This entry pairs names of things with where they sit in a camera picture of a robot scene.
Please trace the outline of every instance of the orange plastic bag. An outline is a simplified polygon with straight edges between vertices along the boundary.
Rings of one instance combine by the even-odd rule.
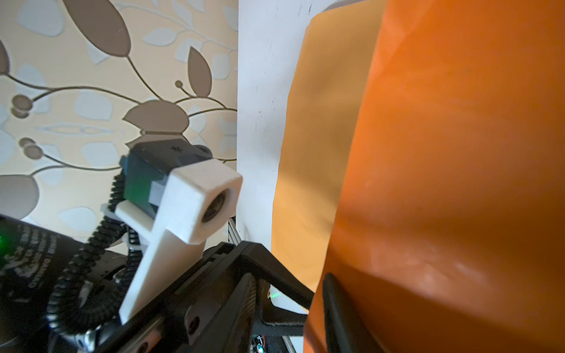
[[[564,79],[564,2],[389,1],[324,266],[388,351],[565,350]]]

